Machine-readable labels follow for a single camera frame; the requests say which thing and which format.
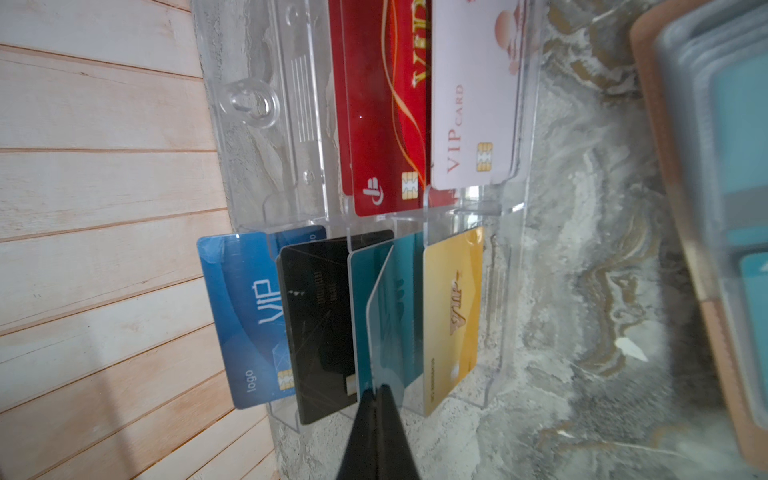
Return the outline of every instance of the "teal card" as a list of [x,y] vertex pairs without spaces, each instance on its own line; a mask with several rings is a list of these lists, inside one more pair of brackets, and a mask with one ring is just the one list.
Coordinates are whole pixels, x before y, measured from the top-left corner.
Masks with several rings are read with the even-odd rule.
[[422,233],[394,240],[367,306],[373,385],[396,399],[423,371],[423,257]]
[[423,254],[419,232],[349,255],[358,392],[373,389],[372,365],[382,362],[406,386],[422,373]]
[[712,90],[726,235],[735,247],[768,243],[768,41],[753,47],[715,75]]
[[753,341],[757,350],[763,391],[768,396],[768,252],[746,255],[740,261]]

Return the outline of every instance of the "card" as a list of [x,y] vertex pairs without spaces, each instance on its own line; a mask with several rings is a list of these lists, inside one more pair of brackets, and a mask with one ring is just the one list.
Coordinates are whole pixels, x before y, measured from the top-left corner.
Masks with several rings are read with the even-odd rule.
[[705,157],[713,159],[723,195],[718,224],[727,226],[732,247],[768,244],[768,25],[760,30],[762,40],[713,65],[718,70],[706,98],[714,138],[706,138]]
[[432,186],[514,177],[525,3],[432,4]]
[[746,255],[739,266],[763,380],[763,394],[768,396],[768,252]]
[[[391,230],[352,238],[352,248],[391,239]],[[352,405],[355,355],[349,303],[347,239],[290,245],[277,271],[283,297],[296,402],[307,425]]]
[[330,0],[329,16],[342,178],[351,165],[355,212],[418,209],[429,184],[427,2]]
[[424,235],[392,241],[367,305],[373,384],[389,385],[398,405],[423,371]]
[[475,368],[482,294],[482,227],[424,250],[424,413]]
[[331,52],[333,53],[333,87],[336,92],[336,122],[339,126],[339,160],[341,187],[345,195],[353,194],[352,155],[349,151],[349,112],[346,104],[346,73],[344,71],[344,37],[341,30],[341,0],[328,1],[331,21]]
[[295,394],[274,257],[322,240],[323,227],[203,237],[197,251],[232,401],[245,409]]
[[349,255],[349,288],[352,297],[352,325],[355,347],[357,391],[373,388],[371,356],[368,345],[367,310],[373,287],[392,251],[392,242],[362,248]]
[[[379,363],[399,365],[398,381],[405,385],[421,374],[423,250],[424,236],[419,232],[349,255],[359,392],[374,387],[368,335],[372,311],[376,314],[379,338],[374,341]],[[387,332],[392,335],[386,337],[382,349],[381,337]],[[399,352],[399,358],[392,358],[392,352]]]
[[[752,168],[760,162],[753,162],[753,148],[750,152],[750,147],[755,145],[754,140],[760,136],[744,135],[749,129],[738,126],[733,132],[744,135],[742,139],[735,142],[720,139],[721,145],[737,146],[741,151],[730,155],[730,158],[724,158],[722,167],[718,167],[716,157],[719,155],[714,154],[716,132],[711,128],[717,128],[720,118],[713,115],[710,106],[711,100],[717,99],[717,95],[710,91],[709,83],[713,61],[768,36],[766,20],[768,6],[759,6],[759,2],[711,2],[670,23],[655,42],[663,72],[667,110],[674,125],[674,140],[684,164],[682,171],[687,193],[698,217],[697,224],[705,232],[711,231],[708,226],[713,217],[722,219],[715,223],[724,221],[737,235],[749,233],[751,230],[742,227],[749,227],[752,220],[755,220],[753,214],[757,212],[743,207],[755,200],[759,203],[759,199],[754,198],[753,194],[731,196],[733,192],[728,190],[732,180],[738,177],[746,179],[747,183],[760,177]],[[725,113],[736,113],[726,124],[738,125],[740,121],[746,125],[759,124],[755,118],[742,114],[745,110],[737,99],[743,95],[742,98],[746,98],[748,104],[754,107],[760,100],[759,93],[754,94],[743,87],[728,88],[726,93],[736,97],[725,102]],[[755,108],[753,111],[759,112],[761,109]],[[724,188],[714,190],[717,185]],[[713,235],[718,237],[720,233],[705,234],[709,237]]]

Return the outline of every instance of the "blue card in wallet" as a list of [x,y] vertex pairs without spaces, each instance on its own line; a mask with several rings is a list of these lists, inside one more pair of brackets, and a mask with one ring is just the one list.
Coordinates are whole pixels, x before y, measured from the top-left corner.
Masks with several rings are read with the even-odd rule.
[[232,401],[238,409],[296,394],[275,259],[286,245],[323,240],[310,226],[203,237],[203,266]]

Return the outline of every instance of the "card chip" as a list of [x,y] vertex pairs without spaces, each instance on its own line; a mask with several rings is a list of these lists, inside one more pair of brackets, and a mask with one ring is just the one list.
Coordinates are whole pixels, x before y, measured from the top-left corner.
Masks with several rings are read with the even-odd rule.
[[415,198],[419,198],[419,174],[402,172],[402,199],[413,200]]
[[293,388],[293,370],[283,370],[277,373],[277,385],[281,390]]
[[478,172],[491,171],[491,161],[493,160],[493,144],[478,144]]

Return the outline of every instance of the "yellow vip card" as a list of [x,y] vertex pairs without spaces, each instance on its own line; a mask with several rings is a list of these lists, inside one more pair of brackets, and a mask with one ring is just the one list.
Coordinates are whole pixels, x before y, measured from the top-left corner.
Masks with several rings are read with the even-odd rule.
[[475,368],[482,291],[483,228],[424,250],[424,413]]

